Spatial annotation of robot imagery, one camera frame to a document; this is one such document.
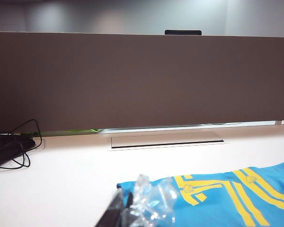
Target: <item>desk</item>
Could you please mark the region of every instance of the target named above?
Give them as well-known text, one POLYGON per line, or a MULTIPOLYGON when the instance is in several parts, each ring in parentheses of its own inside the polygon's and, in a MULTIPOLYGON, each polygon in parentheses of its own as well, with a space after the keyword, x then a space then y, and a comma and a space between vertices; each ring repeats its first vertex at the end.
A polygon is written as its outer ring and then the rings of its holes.
POLYGON ((112 151, 111 137, 118 133, 45 137, 43 150, 29 152, 30 168, 0 173, 0 227, 92 227, 116 183, 139 174, 156 180, 284 162, 284 125, 126 136, 200 131, 214 132, 225 144, 112 151))

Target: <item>plastic bag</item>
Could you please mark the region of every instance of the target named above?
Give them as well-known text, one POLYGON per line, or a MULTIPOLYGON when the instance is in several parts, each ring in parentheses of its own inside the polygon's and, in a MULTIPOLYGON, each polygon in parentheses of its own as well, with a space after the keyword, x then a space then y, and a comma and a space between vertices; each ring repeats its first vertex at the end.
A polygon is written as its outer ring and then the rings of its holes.
POLYGON ((178 191, 166 178, 152 186, 140 175, 134 187, 133 204, 122 212, 122 227, 172 227, 176 222, 173 206, 178 191))

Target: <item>blue fabric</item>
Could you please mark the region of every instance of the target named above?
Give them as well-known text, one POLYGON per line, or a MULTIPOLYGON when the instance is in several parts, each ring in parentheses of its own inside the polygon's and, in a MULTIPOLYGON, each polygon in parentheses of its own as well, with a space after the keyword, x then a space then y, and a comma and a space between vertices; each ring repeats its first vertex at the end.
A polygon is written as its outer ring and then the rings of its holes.
MULTIPOLYGON (((180 192, 174 206, 175 227, 284 227, 284 163, 171 179, 180 192)), ((134 184, 117 185, 124 201, 134 184)))

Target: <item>wall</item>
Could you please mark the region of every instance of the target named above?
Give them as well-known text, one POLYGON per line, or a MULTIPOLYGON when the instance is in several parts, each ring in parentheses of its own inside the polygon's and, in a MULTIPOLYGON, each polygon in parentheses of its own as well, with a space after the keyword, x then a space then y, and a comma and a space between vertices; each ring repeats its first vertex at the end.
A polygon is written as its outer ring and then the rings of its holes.
POLYGON ((225 33, 227 0, 48 1, 26 5, 29 31, 164 34, 225 33))
POLYGON ((284 0, 229 0, 225 35, 284 36, 284 0))
POLYGON ((48 0, 0 4, 0 31, 284 36, 284 0, 48 0))
POLYGON ((26 31, 24 9, 21 5, 0 4, 0 31, 26 31))

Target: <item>black cable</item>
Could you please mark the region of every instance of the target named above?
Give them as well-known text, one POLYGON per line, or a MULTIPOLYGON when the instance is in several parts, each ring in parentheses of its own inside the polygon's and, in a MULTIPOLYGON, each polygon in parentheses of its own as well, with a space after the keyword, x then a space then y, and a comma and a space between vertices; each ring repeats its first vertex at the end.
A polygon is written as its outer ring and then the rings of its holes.
POLYGON ((41 132, 40 132, 40 128, 39 128, 39 125, 38 125, 37 120, 36 120, 36 119, 31 119, 31 120, 29 120, 29 121, 26 121, 26 122, 24 122, 23 124, 21 124, 20 126, 14 128, 14 129, 13 129, 11 132, 9 132, 7 135, 12 135, 14 141, 12 141, 12 142, 10 142, 10 143, 4 145, 3 147, 0 148, 0 150, 5 149, 6 147, 8 147, 8 146, 10 146, 10 145, 20 144, 20 147, 21 147, 21 150, 22 150, 22 155, 19 155, 18 157, 22 156, 23 162, 20 163, 20 162, 16 161, 16 160, 13 158, 12 161, 14 161, 15 163, 19 164, 18 167, 9 168, 9 167, 1 167, 1 166, 0 166, 0 169, 6 169, 7 171, 9 171, 9 170, 20 169, 20 168, 22 168, 22 167, 29 167, 30 164, 31 164, 31 161, 30 161, 29 156, 27 155, 27 152, 28 152, 28 151, 31 151, 31 150, 34 150, 34 149, 36 149, 36 148, 38 148, 39 146, 42 145, 42 136, 41 136, 41 132), (22 127, 23 125, 25 125, 25 124, 31 122, 31 121, 35 121, 35 123, 36 123, 37 129, 38 129, 38 133, 39 133, 39 137, 40 137, 40 143, 39 143, 39 145, 37 145, 37 146, 35 146, 35 147, 33 147, 33 148, 30 148, 30 149, 25 150, 24 147, 23 147, 23 145, 22 145, 22 143, 19 142, 19 141, 17 140, 17 138, 15 137, 14 131, 17 130, 17 129, 19 129, 19 128, 22 127), (25 156, 27 157, 28 165, 25 165, 25 156))

